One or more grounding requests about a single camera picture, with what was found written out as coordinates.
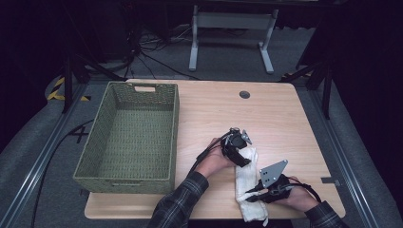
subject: white towel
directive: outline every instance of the white towel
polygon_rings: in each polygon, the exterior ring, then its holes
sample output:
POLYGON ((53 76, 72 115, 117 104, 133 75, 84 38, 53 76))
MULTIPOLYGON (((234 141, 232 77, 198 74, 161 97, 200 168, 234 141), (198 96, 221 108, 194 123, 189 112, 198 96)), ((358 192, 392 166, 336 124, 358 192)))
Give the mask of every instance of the white towel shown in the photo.
POLYGON ((236 199, 240 205, 244 221, 264 220, 263 226, 268 223, 268 213, 266 205, 262 201, 248 202, 247 198, 258 195, 259 192, 245 193, 258 184, 256 162, 258 153, 254 147, 245 147, 240 150, 240 154, 251 162, 243 167, 236 167, 236 199))

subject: person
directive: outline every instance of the person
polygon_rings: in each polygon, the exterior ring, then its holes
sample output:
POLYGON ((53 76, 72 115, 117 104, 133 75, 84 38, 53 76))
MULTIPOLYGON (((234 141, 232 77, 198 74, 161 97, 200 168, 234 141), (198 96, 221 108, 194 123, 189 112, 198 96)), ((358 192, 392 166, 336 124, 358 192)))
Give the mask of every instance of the person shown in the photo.
MULTIPOLYGON (((187 227, 193 207, 209 186, 207 179, 224 168, 234 166, 222 155, 218 142, 195 171, 190 173, 175 191, 167 194, 158 202, 147 227, 187 227)), ((304 212, 313 227, 348 227, 327 201, 319 203, 300 186, 294 187, 287 199, 280 199, 274 203, 287 205, 304 212)))

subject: plaid sleeve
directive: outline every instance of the plaid sleeve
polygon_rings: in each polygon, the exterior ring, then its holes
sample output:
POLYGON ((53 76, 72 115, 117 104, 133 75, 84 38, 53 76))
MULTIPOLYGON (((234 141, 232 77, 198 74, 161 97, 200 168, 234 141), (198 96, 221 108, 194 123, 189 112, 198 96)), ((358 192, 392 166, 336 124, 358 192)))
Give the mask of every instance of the plaid sleeve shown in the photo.
POLYGON ((327 201, 307 211, 305 215, 315 228, 345 228, 348 227, 333 210, 327 201))
POLYGON ((202 174, 193 172, 175 191, 158 202, 147 227, 187 227, 193 207, 207 188, 207 179, 202 174))

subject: light wood surface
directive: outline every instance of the light wood surface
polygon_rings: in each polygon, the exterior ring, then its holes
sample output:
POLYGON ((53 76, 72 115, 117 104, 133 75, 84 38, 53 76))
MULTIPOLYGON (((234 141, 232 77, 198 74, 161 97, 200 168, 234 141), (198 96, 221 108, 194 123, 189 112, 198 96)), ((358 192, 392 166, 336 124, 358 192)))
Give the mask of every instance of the light wood surface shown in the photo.
MULTIPOLYGON (((196 157, 215 137, 230 127, 245 129, 259 154, 257 168, 288 160, 284 174, 297 176, 345 216, 317 140, 292 85, 269 83, 209 82, 185 80, 129 80, 129 82, 177 84, 180 93, 176 186, 185 178, 196 157), (240 97, 248 91, 249 99, 240 97)), ((241 219, 235 200, 235 168, 209 179, 192 219, 241 219)), ((85 214, 90 219, 149 219, 162 195, 90 193, 85 214)), ((270 219, 304 218, 290 208, 267 205, 270 219)))

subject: storage basket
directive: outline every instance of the storage basket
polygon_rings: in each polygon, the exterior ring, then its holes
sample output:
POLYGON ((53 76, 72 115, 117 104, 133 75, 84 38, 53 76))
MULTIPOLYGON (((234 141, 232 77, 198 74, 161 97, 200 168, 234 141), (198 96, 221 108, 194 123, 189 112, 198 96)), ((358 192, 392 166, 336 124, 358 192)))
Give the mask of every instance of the storage basket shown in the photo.
POLYGON ((179 106, 177 85, 109 83, 73 178, 96 193, 172 191, 179 106))

